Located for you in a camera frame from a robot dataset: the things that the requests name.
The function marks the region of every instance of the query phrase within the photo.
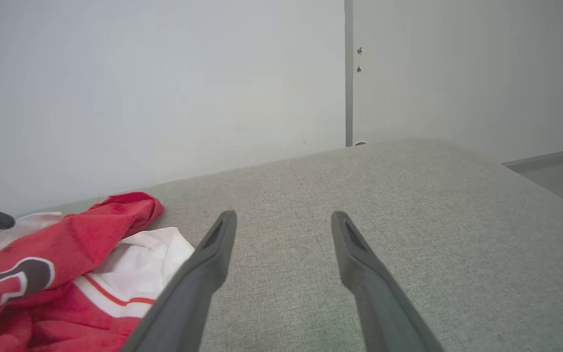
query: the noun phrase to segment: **white wall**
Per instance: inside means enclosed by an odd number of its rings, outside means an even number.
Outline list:
[[[345,145],[343,0],[0,0],[0,210]]]
[[[353,139],[563,151],[563,0],[353,0]]]

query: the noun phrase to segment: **red and white clothing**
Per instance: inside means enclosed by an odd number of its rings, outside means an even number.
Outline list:
[[[118,350],[194,251],[177,228],[144,231],[163,210],[112,196],[0,250],[0,351]]]

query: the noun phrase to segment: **red fabric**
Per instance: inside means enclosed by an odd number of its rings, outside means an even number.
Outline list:
[[[129,321],[125,329],[113,326],[114,319],[93,310],[71,281],[98,267],[118,241],[145,230],[163,211],[143,192],[112,196],[0,251],[0,351],[118,349],[139,319],[121,318],[119,324]],[[29,292],[32,287],[40,291]],[[99,329],[76,324],[80,314],[103,323]]]

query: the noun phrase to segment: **gray upholstered surface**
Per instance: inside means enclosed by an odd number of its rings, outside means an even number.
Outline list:
[[[358,350],[330,233],[346,211],[447,350],[563,350],[563,200],[434,141],[364,145],[166,183],[154,227],[196,245],[238,214],[203,350]],[[61,207],[80,212],[95,200]]]

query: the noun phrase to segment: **gray vertical strip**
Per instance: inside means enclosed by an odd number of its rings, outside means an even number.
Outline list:
[[[353,0],[345,0],[346,146],[353,145]]]

